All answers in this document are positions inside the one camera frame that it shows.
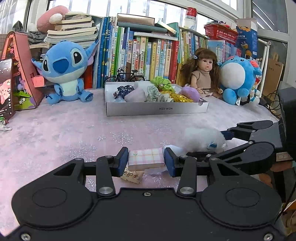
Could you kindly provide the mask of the light blue tissue pack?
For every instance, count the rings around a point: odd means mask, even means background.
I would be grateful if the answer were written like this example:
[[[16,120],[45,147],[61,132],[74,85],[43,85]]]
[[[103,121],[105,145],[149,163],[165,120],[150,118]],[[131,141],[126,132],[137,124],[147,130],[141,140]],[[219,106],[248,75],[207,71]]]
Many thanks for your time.
[[[125,100],[121,96],[119,96],[118,98],[115,98],[114,99],[114,102],[120,102],[120,103],[122,103],[122,102],[125,102]]]

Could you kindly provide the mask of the green checked fabric scrunchie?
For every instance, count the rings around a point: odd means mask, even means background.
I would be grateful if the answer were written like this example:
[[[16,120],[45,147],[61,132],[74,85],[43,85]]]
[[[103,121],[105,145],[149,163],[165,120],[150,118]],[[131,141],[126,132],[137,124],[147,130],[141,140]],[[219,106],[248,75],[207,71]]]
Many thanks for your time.
[[[158,91],[156,86],[147,87],[146,102],[173,102],[174,100],[168,93],[162,94]]]

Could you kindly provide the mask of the lime green scrunchie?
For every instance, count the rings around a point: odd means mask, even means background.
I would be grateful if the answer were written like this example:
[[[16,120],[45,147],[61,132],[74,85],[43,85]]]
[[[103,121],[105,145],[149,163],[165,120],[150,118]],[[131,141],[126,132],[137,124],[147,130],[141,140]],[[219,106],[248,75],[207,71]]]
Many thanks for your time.
[[[154,84],[157,89],[161,91],[170,91],[175,93],[174,88],[171,85],[171,81],[169,79],[163,78],[161,76],[156,76],[151,80],[151,83]]]

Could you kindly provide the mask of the pink triangular toy house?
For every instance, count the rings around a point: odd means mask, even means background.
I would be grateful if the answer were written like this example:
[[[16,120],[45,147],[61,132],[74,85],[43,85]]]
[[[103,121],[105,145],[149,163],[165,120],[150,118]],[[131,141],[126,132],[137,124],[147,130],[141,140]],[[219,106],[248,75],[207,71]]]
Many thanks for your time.
[[[15,110],[37,108],[44,94],[34,87],[37,71],[32,64],[32,55],[26,34],[11,31],[7,34],[1,53],[1,60],[13,61],[11,90]]]

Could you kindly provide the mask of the lilac sock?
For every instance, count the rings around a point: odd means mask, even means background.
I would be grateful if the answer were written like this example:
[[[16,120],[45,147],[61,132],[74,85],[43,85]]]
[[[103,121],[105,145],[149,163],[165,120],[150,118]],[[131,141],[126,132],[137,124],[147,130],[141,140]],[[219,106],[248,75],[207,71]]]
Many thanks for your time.
[[[146,102],[147,97],[141,88],[136,88],[125,96],[126,102]]]

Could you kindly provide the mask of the navy patterned drawstring pouch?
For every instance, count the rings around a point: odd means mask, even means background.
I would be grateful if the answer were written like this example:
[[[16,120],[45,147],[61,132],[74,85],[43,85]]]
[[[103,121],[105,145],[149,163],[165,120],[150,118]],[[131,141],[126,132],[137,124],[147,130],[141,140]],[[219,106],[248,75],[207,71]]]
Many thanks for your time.
[[[117,88],[117,91],[113,94],[114,98],[122,98],[125,99],[125,96],[131,93],[134,90],[134,87],[132,85],[125,85],[125,86],[119,86]]]

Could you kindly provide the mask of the white bottle red cap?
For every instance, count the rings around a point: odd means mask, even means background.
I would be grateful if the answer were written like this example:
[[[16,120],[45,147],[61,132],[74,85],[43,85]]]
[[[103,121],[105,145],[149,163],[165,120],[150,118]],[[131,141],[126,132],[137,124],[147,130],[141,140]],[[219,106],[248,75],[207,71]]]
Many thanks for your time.
[[[196,17],[197,17],[197,10],[193,7],[187,7],[185,19],[184,19],[184,28],[196,30]]]

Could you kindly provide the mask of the white cardboard tray box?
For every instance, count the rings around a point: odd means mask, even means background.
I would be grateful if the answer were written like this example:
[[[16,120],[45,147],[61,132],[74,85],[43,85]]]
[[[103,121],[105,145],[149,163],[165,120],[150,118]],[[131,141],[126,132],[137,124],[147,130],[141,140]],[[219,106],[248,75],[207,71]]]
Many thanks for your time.
[[[158,115],[158,114],[188,114],[206,113],[209,103],[202,99],[198,103],[179,102],[120,102],[113,94],[119,86],[127,82],[107,82],[104,88],[107,116]]]

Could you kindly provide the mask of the grey crumpled cloth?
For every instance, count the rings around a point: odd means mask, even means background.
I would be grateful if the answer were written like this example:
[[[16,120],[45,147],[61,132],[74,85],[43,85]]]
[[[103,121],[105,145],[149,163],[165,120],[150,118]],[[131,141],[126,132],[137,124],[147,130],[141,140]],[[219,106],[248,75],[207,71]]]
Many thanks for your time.
[[[46,37],[45,34],[39,32],[39,31],[30,31],[30,32],[26,32],[23,28],[23,25],[20,21],[17,21],[13,27],[12,27],[12,30],[14,32],[18,32],[18,33],[23,33],[25,35],[27,35],[28,37],[28,41],[29,41],[29,44],[32,45],[32,44],[39,44],[39,43],[43,43],[44,42],[44,39]]]

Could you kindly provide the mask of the beige paper tag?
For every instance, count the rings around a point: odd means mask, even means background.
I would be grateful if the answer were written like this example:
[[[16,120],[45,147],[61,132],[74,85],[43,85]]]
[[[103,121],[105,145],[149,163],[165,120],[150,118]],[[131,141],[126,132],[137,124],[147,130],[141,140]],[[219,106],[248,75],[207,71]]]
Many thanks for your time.
[[[126,167],[121,179],[135,184],[140,184],[143,175],[144,171],[130,171],[128,167]]]

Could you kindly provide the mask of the white fluffy plush toy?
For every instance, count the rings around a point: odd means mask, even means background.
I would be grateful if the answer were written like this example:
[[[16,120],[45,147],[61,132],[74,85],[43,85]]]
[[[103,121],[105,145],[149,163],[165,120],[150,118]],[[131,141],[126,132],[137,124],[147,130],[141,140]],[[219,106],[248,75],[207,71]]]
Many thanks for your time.
[[[163,153],[170,148],[177,156],[194,152],[223,152],[227,146],[226,139],[222,132],[210,127],[190,127],[182,133],[181,147],[175,145],[163,146]]]

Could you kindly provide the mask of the white foam block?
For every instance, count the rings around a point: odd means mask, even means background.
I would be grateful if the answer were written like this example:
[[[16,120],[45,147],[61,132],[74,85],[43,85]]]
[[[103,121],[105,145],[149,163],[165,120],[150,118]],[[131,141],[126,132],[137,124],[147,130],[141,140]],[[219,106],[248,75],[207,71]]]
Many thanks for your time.
[[[154,86],[150,81],[136,81],[134,83],[135,88],[141,88],[143,90],[147,90],[148,86]]]

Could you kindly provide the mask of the pink checked tissue pack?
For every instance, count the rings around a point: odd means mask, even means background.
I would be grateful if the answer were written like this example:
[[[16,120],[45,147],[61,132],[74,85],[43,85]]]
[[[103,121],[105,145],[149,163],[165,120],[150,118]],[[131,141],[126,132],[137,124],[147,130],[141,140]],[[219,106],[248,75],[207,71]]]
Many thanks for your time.
[[[130,171],[144,171],[165,166],[162,148],[129,151],[128,169]]]

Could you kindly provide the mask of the brown haired baby doll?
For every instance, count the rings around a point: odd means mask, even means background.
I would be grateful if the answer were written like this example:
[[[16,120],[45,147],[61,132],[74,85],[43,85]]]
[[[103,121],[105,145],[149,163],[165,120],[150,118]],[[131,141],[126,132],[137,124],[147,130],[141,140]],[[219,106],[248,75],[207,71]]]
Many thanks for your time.
[[[222,98],[219,88],[220,69],[217,56],[207,48],[199,48],[181,67],[182,85],[196,89],[201,97]]]

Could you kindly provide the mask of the stack of lying books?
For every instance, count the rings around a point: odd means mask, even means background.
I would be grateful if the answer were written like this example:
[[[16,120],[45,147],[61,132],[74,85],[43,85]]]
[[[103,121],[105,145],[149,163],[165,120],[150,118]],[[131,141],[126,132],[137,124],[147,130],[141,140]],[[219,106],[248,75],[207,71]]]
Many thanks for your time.
[[[55,30],[48,30],[43,43],[32,44],[30,49],[46,48],[61,41],[70,41],[89,47],[97,38],[102,27],[103,18],[83,13],[66,13],[62,21],[55,25]]]

